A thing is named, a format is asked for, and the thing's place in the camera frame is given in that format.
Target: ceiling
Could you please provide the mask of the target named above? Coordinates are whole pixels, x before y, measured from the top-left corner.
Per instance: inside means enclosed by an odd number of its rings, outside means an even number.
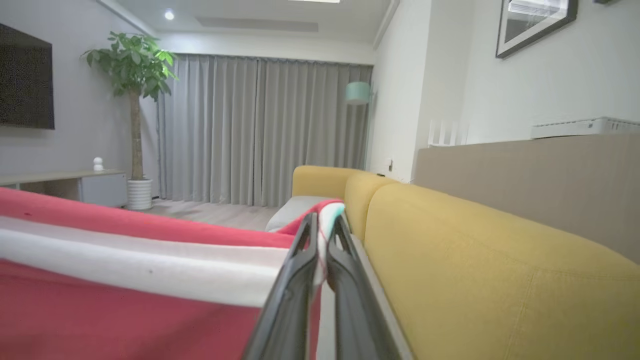
[[[323,38],[373,44],[396,0],[117,0],[158,32],[233,33]],[[173,20],[164,13],[172,9]]]

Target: ceiling light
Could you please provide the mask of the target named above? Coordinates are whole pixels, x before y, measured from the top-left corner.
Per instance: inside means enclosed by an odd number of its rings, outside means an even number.
[[[308,3],[330,3],[330,4],[340,3],[340,0],[289,0],[289,1],[306,1]]]

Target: picture frame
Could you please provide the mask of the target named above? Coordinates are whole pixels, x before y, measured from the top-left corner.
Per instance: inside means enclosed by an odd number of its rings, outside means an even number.
[[[500,0],[500,28],[495,57],[504,59],[571,23],[578,0]]]

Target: wall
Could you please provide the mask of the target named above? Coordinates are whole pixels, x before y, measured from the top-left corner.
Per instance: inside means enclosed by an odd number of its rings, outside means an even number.
[[[403,0],[376,53],[367,170],[410,181],[431,1]],[[388,171],[385,160],[394,160]]]
[[[161,33],[160,46],[175,53],[260,56],[372,65],[371,44],[303,37]]]
[[[465,129],[460,126],[464,105],[467,69],[472,41],[475,0],[432,0],[429,40],[424,64],[422,102],[412,179],[415,177],[417,151],[434,143],[464,143]],[[444,139],[440,139],[443,127]]]
[[[107,168],[130,171],[129,105],[114,99],[108,79],[79,57],[107,46],[109,31],[133,28],[94,0],[0,0],[0,9],[1,23],[53,44],[56,122],[53,131],[0,127],[0,174],[91,169],[96,156]],[[153,102],[146,99],[142,106],[147,124],[155,124]],[[156,180],[150,142],[155,127],[142,133],[145,164],[150,164],[145,173]]]
[[[640,1],[580,0],[578,19],[506,60],[500,9],[477,0],[465,105],[468,142],[528,139],[531,125],[600,116],[640,121]]]

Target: sofa cushion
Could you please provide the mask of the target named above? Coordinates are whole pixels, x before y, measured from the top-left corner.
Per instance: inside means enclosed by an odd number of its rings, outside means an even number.
[[[392,184],[364,247],[417,359],[640,358],[640,268],[592,241]]]
[[[278,210],[275,215],[267,223],[265,231],[274,233],[280,230],[283,226],[289,224],[293,220],[296,220],[300,215],[306,213],[314,205],[319,204],[322,201],[331,200],[330,197],[321,196],[294,196],[287,201],[284,206]]]
[[[388,177],[377,176],[371,172],[357,172],[349,176],[344,190],[344,211],[349,219],[351,231],[365,241],[367,212],[373,194],[382,186],[396,184]]]

